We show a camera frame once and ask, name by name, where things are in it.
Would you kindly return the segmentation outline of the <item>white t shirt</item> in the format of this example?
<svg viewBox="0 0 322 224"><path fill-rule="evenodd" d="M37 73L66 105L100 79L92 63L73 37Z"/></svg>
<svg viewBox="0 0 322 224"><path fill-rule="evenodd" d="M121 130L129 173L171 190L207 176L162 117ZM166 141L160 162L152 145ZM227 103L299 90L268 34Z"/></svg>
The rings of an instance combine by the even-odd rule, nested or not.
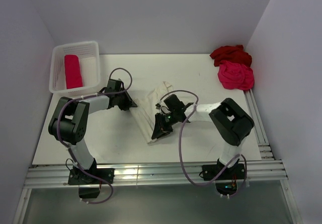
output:
<svg viewBox="0 0 322 224"><path fill-rule="evenodd" d="M173 86L168 82L162 82L157 88L148 93L144 98L135 99L134 102L138 105L137 108L131 108L130 112L134 117L142 136L147 144L153 143L158 139L151 139L155 114L161 113L159 109L162 106L162 111L168 113L164 100L174 94Z"/></svg>

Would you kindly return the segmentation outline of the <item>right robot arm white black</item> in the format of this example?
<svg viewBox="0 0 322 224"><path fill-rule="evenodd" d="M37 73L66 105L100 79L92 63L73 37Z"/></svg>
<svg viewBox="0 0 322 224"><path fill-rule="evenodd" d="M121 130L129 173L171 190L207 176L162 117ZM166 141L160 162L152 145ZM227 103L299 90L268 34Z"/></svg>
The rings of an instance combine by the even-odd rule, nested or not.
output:
<svg viewBox="0 0 322 224"><path fill-rule="evenodd" d="M233 99L226 98L219 103L183 103L177 95L162 98L168 113L155 114L151 139L163 138L173 132L173 125L183 122L212 122L224 140L219 157L218 174L230 178L235 173L242 145L255 126L253 119Z"/></svg>

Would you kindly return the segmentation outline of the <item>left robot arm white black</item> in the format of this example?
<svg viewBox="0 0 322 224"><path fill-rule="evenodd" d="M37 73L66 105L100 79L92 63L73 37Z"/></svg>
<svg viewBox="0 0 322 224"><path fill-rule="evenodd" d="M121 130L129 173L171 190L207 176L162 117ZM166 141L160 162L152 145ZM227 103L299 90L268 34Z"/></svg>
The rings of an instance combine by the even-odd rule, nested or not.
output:
<svg viewBox="0 0 322 224"><path fill-rule="evenodd" d="M73 165L81 169L80 178L86 183L97 180L96 160L85 142L88 116L101 110L118 107L121 111L136 108L121 80L108 80L107 86L91 96L72 99L61 97L48 126L48 132L68 150Z"/></svg>

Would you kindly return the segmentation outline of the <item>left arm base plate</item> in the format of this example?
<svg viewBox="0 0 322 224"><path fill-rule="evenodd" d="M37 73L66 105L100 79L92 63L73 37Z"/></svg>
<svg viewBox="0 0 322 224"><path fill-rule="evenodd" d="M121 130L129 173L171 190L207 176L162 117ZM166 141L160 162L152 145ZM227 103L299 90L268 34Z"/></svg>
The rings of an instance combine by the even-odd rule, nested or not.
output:
<svg viewBox="0 0 322 224"><path fill-rule="evenodd" d="M70 186L78 186L78 196L81 200L92 201L96 199L101 192L103 184L112 184L114 180L114 168L97 168L96 160L92 166L85 170L88 174L82 172L74 165L69 166L68 161L65 161L65 166L69 170L69 177L67 184Z"/></svg>

